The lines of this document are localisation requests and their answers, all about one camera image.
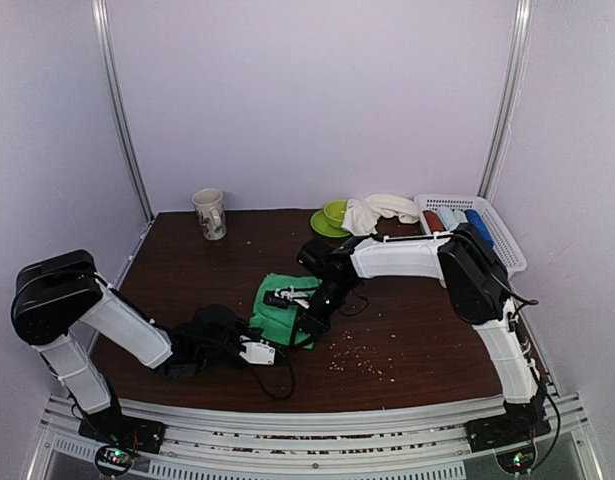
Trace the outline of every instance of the green towel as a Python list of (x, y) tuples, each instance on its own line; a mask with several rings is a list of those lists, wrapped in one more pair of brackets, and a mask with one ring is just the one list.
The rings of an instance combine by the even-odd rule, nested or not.
[[(276, 275), (270, 273), (265, 277), (263, 283), (258, 288), (256, 301), (254, 302), (254, 315), (249, 320), (250, 327), (259, 327), (263, 329), (262, 336), (270, 342), (275, 342), (280, 345), (289, 345), (291, 340), (291, 332), (296, 321), (298, 312), (297, 305), (290, 305), (288, 309), (272, 307), (263, 303), (263, 297), (268, 290), (276, 290), (277, 288), (296, 289), (314, 288), (320, 285), (320, 280), (316, 277), (290, 277), (288, 275)], [(296, 343), (307, 338), (306, 333), (298, 332), (296, 334)], [(314, 344), (306, 345), (304, 348), (312, 349)]]

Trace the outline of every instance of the brown tabletop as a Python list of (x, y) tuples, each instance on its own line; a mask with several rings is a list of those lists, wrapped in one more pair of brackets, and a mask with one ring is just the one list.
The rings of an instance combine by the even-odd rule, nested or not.
[[(156, 219), (122, 286), (159, 323), (189, 321), (210, 303), (251, 316), (268, 273), (303, 276), (296, 262), (315, 235), (305, 210), (227, 213), (227, 236), (203, 239), (193, 213)], [(383, 233), (419, 233), (417, 226), (382, 220)], [(242, 412), (341, 412), (430, 405), (501, 393), (484, 345), (451, 310), (437, 280), (376, 278), (360, 287), (369, 307), (352, 318), (335, 314), (332, 329), (312, 351), (292, 351), (296, 394), (265, 396), (247, 369), (217, 366), (185, 380), (158, 377), (101, 337), (94, 363), (121, 398), (163, 405)], [(349, 299), (346, 309), (360, 302)], [(257, 367), (271, 390), (286, 391), (283, 366)]]

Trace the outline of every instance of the mug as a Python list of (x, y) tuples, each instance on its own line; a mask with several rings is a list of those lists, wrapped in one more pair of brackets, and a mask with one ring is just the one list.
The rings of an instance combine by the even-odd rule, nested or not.
[(207, 240), (220, 240), (227, 234), (223, 197), (223, 192), (217, 188), (200, 190), (191, 197)]

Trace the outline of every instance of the white basket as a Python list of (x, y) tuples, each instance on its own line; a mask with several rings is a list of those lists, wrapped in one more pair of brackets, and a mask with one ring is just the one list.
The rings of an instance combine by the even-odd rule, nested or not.
[(481, 197), (463, 195), (421, 194), (414, 197), (414, 202), (420, 209), (420, 223), (426, 234), (431, 233), (423, 210), (437, 210), (438, 207), (449, 207), (452, 210), (476, 210), (485, 222), (485, 226), (494, 240), (494, 252), (507, 267), (509, 276), (522, 272), (527, 268), (527, 260), (511, 233), (491, 204)]

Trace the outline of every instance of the blue object in basket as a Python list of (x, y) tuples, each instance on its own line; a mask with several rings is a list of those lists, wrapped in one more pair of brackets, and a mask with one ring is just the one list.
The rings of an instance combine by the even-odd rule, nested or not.
[(476, 227), (476, 230), (478, 230), (478, 232), (485, 239), (487, 245), (489, 245), (491, 248), (494, 248), (494, 239), (491, 238), (489, 230), (487, 230), (485, 222), (483, 222), (483, 219), (480, 218), (478, 212), (476, 210), (465, 210), (465, 216), (467, 217), (469, 223)]

